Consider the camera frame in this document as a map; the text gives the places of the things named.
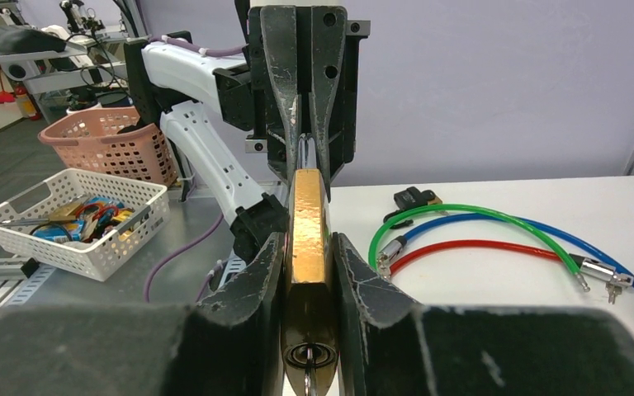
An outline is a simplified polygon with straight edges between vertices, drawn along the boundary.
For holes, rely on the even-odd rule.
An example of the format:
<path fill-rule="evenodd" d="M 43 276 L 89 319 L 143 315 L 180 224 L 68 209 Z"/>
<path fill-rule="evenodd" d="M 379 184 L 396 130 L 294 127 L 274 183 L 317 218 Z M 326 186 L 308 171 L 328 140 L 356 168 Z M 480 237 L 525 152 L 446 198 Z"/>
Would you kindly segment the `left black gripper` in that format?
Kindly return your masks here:
<path fill-rule="evenodd" d="M 340 4 L 238 4 L 246 64 L 216 73 L 223 121 L 263 142 L 269 168 L 291 184 L 298 139 L 316 143 L 330 186 L 353 160 L 359 45 L 371 32 Z"/>

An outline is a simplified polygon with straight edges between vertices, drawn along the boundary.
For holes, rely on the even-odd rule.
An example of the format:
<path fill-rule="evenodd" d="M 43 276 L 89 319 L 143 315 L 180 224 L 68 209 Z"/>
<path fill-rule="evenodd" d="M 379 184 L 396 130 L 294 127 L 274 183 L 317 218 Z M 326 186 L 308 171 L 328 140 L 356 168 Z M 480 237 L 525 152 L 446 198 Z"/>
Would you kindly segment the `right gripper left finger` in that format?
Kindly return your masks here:
<path fill-rule="evenodd" d="M 272 233 L 246 269 L 197 311 L 201 395 L 279 395 L 282 263 L 286 235 Z"/>

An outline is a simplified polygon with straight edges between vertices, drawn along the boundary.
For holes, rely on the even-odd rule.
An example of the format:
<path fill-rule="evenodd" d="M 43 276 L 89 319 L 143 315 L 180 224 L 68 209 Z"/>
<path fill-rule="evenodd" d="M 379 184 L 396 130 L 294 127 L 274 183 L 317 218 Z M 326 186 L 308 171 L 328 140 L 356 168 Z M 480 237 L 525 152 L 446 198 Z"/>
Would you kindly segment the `small black padlock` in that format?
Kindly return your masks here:
<path fill-rule="evenodd" d="M 404 213 L 405 211 L 416 209 L 427 205 L 442 204 L 442 199 L 432 190 L 421 191 L 416 186 L 410 186 L 402 191 L 398 191 L 393 195 L 393 200 L 397 210 L 387 214 L 383 221 L 386 222 L 390 218 Z"/>

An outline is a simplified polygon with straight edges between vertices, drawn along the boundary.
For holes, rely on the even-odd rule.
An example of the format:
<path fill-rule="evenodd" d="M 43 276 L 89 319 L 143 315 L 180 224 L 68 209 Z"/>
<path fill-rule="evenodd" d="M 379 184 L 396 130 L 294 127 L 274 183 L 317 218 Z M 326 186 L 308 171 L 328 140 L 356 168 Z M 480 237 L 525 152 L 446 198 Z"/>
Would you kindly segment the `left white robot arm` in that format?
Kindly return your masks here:
<path fill-rule="evenodd" d="M 337 1 L 238 1 L 244 43 L 205 49 L 190 34 L 125 45 L 135 109 L 199 172 L 252 261 L 271 233 L 285 232 L 287 208 L 242 168 L 208 115 L 249 132 L 267 165 L 291 185 L 307 139 L 330 187 L 356 150 L 359 47 L 371 33 Z"/>

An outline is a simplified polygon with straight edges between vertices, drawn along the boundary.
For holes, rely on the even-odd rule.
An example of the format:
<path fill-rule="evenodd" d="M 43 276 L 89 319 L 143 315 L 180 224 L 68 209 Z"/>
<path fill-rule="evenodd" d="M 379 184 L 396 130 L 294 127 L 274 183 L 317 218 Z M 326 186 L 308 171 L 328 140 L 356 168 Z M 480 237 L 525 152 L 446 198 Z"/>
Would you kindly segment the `brass padlock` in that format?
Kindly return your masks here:
<path fill-rule="evenodd" d="M 297 169 L 289 203 L 282 358 L 295 394 L 305 395 L 304 350 L 314 345 L 318 395 L 325 395 L 338 365 L 338 320 L 329 200 L 317 167 L 316 143 L 308 134 L 298 139 Z"/>

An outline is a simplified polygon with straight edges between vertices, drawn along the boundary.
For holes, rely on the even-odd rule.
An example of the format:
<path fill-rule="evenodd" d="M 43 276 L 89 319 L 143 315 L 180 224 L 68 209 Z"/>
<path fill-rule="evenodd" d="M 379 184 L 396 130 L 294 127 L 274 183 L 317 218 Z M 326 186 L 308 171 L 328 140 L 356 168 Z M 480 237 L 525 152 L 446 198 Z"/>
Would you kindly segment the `pink plastic basket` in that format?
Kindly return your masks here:
<path fill-rule="evenodd" d="M 76 111 L 44 128 L 38 139 L 66 167 L 165 186 L 177 180 L 163 133 L 144 123 L 133 106 Z"/>

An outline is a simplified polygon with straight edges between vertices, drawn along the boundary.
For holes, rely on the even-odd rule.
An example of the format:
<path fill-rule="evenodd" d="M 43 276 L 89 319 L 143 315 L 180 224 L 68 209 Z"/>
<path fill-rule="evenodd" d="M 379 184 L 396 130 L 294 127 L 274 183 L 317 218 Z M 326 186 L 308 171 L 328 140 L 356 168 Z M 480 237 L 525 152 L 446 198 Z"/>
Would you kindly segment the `white plastic basket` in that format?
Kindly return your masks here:
<path fill-rule="evenodd" d="M 0 246 L 105 281 L 169 219 L 166 186 L 69 168 L 0 204 Z"/>

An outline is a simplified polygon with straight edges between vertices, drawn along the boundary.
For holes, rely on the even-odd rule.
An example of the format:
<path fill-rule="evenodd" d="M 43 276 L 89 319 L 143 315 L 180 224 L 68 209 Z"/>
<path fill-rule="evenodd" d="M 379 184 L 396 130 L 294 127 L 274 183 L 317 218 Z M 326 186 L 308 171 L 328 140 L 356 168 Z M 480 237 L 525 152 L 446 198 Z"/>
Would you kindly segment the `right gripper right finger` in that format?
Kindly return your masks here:
<path fill-rule="evenodd" d="M 372 269 L 343 233 L 332 235 L 342 395 L 420 395 L 415 302 Z"/>

